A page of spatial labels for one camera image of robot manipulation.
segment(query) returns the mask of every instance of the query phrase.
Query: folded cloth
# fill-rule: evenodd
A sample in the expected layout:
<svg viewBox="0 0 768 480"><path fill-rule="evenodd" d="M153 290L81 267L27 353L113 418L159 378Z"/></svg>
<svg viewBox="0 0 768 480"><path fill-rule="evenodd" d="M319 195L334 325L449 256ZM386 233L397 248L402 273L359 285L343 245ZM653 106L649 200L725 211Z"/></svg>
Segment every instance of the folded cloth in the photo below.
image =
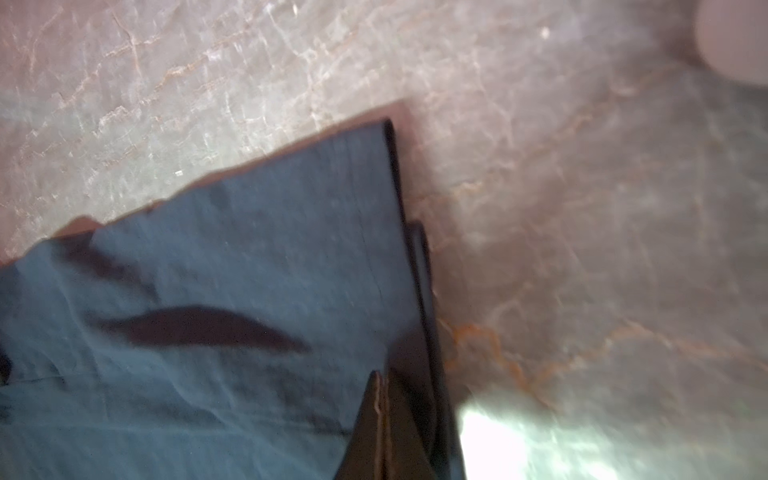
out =
<svg viewBox="0 0 768 480"><path fill-rule="evenodd" d="M384 121L40 243L0 270L0 478L333 478L373 370L460 478L403 219Z"/></svg>

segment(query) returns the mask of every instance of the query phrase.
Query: dark blue cloth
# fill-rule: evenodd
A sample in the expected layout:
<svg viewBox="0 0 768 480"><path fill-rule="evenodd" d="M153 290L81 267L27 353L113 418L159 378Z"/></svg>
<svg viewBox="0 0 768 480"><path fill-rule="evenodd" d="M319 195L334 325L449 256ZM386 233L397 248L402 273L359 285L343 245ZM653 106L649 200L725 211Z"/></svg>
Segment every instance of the dark blue cloth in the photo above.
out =
<svg viewBox="0 0 768 480"><path fill-rule="evenodd" d="M0 478L332 478L387 367L432 452L410 244L388 121L40 243L0 270Z"/></svg>

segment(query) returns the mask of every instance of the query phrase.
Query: marble surface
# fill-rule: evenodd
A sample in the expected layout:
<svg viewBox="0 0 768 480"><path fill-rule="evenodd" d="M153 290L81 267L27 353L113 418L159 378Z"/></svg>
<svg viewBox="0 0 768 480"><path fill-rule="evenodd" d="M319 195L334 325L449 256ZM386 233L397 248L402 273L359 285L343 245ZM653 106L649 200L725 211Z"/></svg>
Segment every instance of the marble surface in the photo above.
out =
<svg viewBox="0 0 768 480"><path fill-rule="evenodd" d="M471 480L764 478L768 93L694 7L2 0L0 260L388 114Z"/></svg>

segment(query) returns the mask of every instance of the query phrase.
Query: marble countertop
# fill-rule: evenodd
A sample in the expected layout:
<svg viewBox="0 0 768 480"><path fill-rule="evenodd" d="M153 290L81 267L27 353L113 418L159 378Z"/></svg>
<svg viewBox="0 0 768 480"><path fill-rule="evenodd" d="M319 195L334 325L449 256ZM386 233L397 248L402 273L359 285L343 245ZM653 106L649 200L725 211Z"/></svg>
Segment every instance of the marble countertop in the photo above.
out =
<svg viewBox="0 0 768 480"><path fill-rule="evenodd" d="M768 92L694 7L0 2L0 261L387 114L470 480L762 478Z"/></svg>

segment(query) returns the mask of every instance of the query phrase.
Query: pink rounded object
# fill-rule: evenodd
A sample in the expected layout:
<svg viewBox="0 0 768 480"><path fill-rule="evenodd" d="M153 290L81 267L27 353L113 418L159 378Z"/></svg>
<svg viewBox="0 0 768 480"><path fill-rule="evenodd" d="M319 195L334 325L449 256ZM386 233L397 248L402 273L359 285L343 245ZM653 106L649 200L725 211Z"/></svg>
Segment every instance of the pink rounded object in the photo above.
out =
<svg viewBox="0 0 768 480"><path fill-rule="evenodd" d="M768 0L702 0L696 42L715 71L768 85Z"/></svg>

